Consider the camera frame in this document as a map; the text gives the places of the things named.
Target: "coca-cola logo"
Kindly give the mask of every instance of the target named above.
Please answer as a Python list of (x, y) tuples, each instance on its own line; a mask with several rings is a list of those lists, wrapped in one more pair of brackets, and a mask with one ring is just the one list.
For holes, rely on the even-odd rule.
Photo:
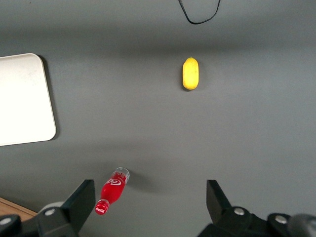
[(110, 184), (110, 185), (121, 185), (120, 180), (118, 179), (109, 179), (106, 184)]
[(105, 210), (100, 209), (99, 207), (97, 207), (95, 210), (96, 210), (96, 211), (99, 211), (99, 212), (102, 212), (102, 213), (105, 213)]

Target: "cord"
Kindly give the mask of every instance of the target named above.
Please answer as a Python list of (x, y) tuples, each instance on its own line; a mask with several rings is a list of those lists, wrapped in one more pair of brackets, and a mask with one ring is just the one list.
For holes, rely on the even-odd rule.
[(191, 24), (193, 24), (193, 25), (199, 25), (199, 24), (202, 24), (202, 23), (207, 22), (207, 21), (209, 21), (209, 20), (212, 20), (212, 19), (214, 18), (214, 16), (216, 15), (216, 13), (218, 12), (219, 4), (221, 3), (221, 0), (218, 0), (216, 12), (215, 12), (214, 15), (212, 15), (210, 18), (208, 18), (208, 19), (206, 19), (206, 20), (204, 20), (204, 21), (200, 21), (200, 22), (193, 22), (193, 21), (191, 21), (191, 20), (189, 19), (188, 15), (187, 15), (187, 12), (186, 12), (186, 10), (184, 9), (182, 0), (178, 0), (178, 1), (179, 1), (179, 4), (180, 4), (180, 6), (181, 6), (181, 8), (182, 8), (182, 10), (183, 10), (183, 13), (184, 13), (184, 15), (186, 16), (187, 20), (188, 20)]

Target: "coca-cola bottle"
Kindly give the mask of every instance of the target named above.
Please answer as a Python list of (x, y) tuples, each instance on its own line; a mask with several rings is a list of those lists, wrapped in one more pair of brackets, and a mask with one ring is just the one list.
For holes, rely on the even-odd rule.
[(95, 206), (95, 212), (104, 215), (110, 205), (117, 201), (123, 192), (125, 184), (129, 179), (129, 172), (125, 168), (117, 168), (111, 178), (105, 183), (101, 191), (101, 199)]

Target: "white tray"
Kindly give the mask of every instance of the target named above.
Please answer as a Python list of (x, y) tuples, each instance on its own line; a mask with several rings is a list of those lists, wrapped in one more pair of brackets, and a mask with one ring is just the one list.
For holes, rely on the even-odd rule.
[(55, 133), (41, 59), (32, 53), (0, 58), (0, 146), (47, 141)]

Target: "metal bolt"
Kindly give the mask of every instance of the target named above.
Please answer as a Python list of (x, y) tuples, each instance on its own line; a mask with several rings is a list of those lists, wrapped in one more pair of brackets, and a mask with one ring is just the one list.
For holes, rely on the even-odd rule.
[(12, 219), (10, 217), (4, 218), (3, 220), (0, 221), (0, 225), (5, 225), (8, 224), (12, 221)]
[(239, 215), (239, 216), (243, 216), (245, 214), (244, 210), (242, 210), (239, 207), (235, 208), (234, 213)]
[(276, 216), (276, 221), (281, 223), (281, 224), (286, 224), (287, 223), (287, 219), (284, 216)]
[(54, 212), (55, 212), (55, 209), (50, 209), (50, 210), (45, 212), (45, 216), (50, 216), (50, 215), (54, 214)]

